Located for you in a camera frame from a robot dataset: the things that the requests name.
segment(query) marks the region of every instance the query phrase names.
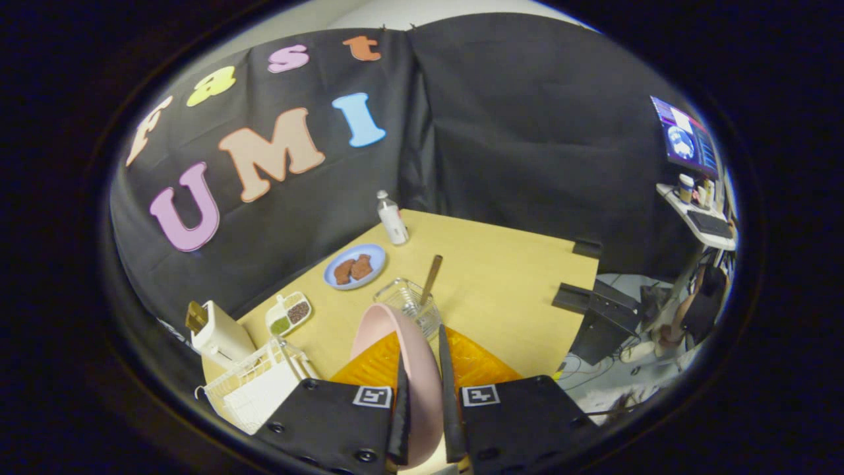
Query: pink letter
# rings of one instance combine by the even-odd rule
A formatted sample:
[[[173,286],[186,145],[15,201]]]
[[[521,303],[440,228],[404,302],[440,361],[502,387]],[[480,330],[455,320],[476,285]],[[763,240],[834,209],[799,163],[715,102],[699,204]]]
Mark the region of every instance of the pink letter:
[[[236,130],[219,142],[219,149],[229,152],[241,177],[244,203],[255,201],[269,191],[269,181],[259,177],[255,167],[283,182],[287,156],[293,173],[307,172],[325,160],[325,154],[317,150],[308,132],[307,115],[308,110],[304,107],[282,112],[275,120],[272,142],[267,142],[251,128]]]
[[[269,55],[269,62],[271,64],[267,69],[269,69],[270,73],[282,73],[283,71],[301,68],[311,59],[311,57],[304,53],[307,50],[308,48],[304,45],[281,48]]]
[[[161,230],[164,231],[167,239],[174,247],[182,252],[195,251],[207,243],[217,232],[219,226],[219,210],[208,184],[205,183],[205,169],[208,168],[204,161],[190,167],[182,173],[179,184],[191,190],[193,199],[199,206],[202,213],[202,220],[199,226],[187,229],[181,222],[176,208],[173,206],[173,196],[176,194],[173,188],[167,188],[153,199],[149,206],[149,213],[159,220]]]

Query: black curtain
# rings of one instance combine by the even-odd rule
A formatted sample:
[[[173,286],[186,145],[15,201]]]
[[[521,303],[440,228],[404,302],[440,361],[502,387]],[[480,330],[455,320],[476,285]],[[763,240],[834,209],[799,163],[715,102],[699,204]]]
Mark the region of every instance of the black curtain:
[[[361,61],[344,41],[364,35],[381,57]],[[278,74],[268,57],[304,45],[309,62]],[[224,66],[235,84],[186,106],[195,84]],[[364,92],[387,136],[349,145],[332,100]],[[173,95],[130,167],[127,131],[111,187],[114,238],[140,301],[187,336],[185,308],[213,299],[238,318],[378,222],[375,192],[402,207],[603,244],[599,271],[676,276],[695,239],[657,195],[670,177],[650,96],[694,113],[680,91],[611,40],[525,14],[476,14],[409,32],[327,30],[255,46],[162,91]],[[225,135],[266,140],[276,117],[304,107],[325,161],[288,173],[252,202]],[[149,205],[167,187],[186,227],[200,221],[179,177],[200,161],[220,213],[213,238],[182,252]]]

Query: food on plate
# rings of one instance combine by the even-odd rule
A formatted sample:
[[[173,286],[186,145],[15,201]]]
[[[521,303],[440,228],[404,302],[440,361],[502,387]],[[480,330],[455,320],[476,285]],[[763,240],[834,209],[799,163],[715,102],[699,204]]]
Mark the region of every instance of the food on plate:
[[[342,286],[349,283],[349,273],[352,270],[354,259],[343,261],[341,265],[334,270],[334,278],[337,279],[337,285]]]
[[[352,265],[352,278],[356,281],[363,279],[372,272],[372,266],[369,264],[369,259],[372,256],[368,254],[361,254]]]

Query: white shelf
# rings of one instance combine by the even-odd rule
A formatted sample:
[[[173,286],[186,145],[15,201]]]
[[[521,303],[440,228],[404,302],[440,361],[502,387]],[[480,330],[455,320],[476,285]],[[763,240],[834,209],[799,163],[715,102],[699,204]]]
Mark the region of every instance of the white shelf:
[[[696,238],[698,238],[702,243],[711,248],[723,249],[725,251],[733,251],[736,249],[735,238],[726,238],[716,236],[714,234],[707,234],[701,232],[701,230],[699,230],[697,226],[695,226],[695,223],[692,222],[691,218],[689,218],[688,215],[688,211],[693,210],[705,215],[716,217],[726,222],[727,218],[724,217],[724,214],[721,211],[715,210],[714,206],[710,207],[709,210],[703,210],[694,205],[687,205],[686,203],[680,201],[680,198],[675,196],[674,193],[671,193],[672,188],[672,185],[658,183],[657,193],[659,193],[660,196],[665,198],[665,200],[668,201],[671,207],[674,208],[675,211],[677,211],[677,214],[679,214],[680,217],[683,218],[683,221],[685,221],[689,229],[691,229],[691,231],[695,234]]]

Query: computer screen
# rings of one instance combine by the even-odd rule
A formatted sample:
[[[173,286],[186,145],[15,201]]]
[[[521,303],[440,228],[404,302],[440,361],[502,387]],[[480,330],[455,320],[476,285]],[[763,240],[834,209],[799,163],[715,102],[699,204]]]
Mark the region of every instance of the computer screen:
[[[706,129],[671,104],[654,96],[651,101],[663,126],[668,161],[702,172],[710,179],[718,179],[715,151]]]

